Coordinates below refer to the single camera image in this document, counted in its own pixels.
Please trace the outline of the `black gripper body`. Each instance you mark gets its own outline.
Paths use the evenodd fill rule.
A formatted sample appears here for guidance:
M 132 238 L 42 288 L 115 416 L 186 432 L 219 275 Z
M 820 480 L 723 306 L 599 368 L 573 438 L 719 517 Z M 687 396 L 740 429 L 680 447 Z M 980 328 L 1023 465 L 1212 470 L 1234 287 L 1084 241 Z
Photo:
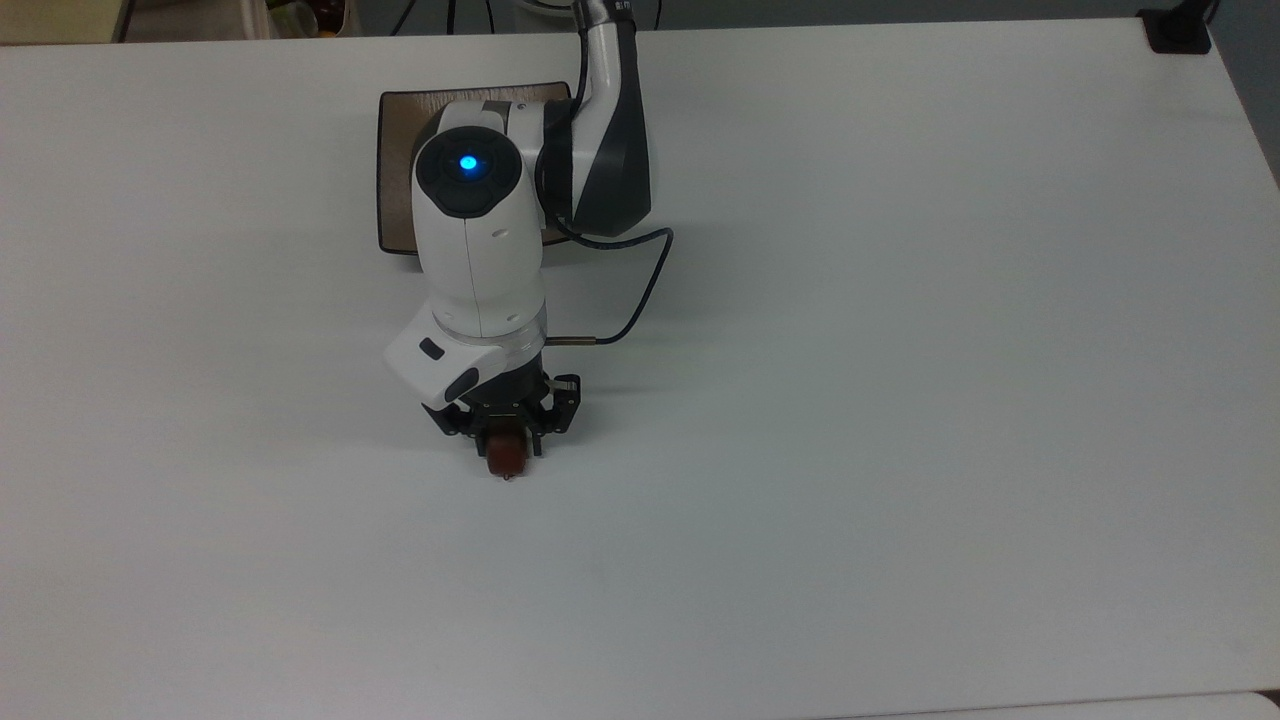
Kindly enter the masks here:
M 522 434 L 527 410 L 547 410 L 547 436 L 566 433 L 581 405 L 581 378 L 575 374 L 550 377 L 544 372 L 541 355 L 515 370 L 465 392 L 430 418 L 445 436 L 468 438 L 471 415 L 490 418 L 489 437 Z

